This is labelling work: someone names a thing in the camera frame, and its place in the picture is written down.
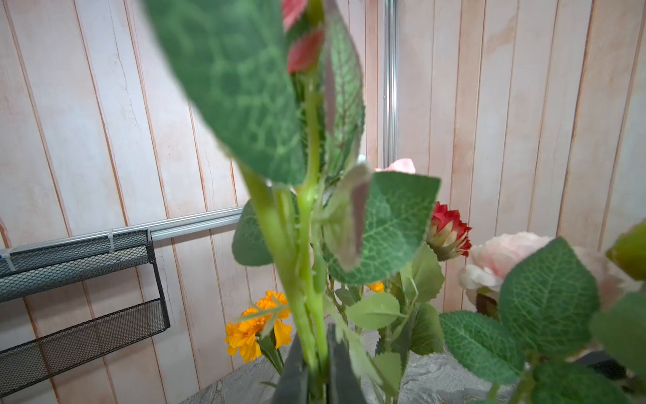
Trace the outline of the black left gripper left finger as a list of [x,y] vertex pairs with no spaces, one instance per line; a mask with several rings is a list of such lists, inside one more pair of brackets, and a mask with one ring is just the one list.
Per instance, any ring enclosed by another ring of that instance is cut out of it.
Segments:
[[302,349],[291,348],[284,371],[272,397],[272,404],[306,404],[308,402],[308,370]]

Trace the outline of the light pink peony stem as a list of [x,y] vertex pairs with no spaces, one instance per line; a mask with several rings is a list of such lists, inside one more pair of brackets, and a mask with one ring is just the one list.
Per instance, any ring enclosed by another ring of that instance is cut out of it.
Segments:
[[440,317],[451,355],[494,402],[645,400],[645,225],[605,252],[529,232],[474,247],[461,272],[476,311]]

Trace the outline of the pink orange peony stem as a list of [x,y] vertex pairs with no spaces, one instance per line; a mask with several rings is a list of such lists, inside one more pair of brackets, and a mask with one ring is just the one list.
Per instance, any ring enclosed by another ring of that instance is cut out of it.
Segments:
[[327,403],[327,329],[360,385],[400,390],[395,340],[413,327],[411,271],[426,247],[437,178],[359,159],[363,73],[334,1],[146,1],[156,41],[249,194],[232,241],[246,267],[274,266],[308,402]]

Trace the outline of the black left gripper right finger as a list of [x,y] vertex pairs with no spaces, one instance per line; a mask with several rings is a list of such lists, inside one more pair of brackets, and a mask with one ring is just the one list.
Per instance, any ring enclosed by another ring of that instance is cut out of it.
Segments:
[[336,326],[327,329],[329,375],[326,387],[328,404],[366,404],[360,382],[353,373],[351,359],[343,341],[336,341]]

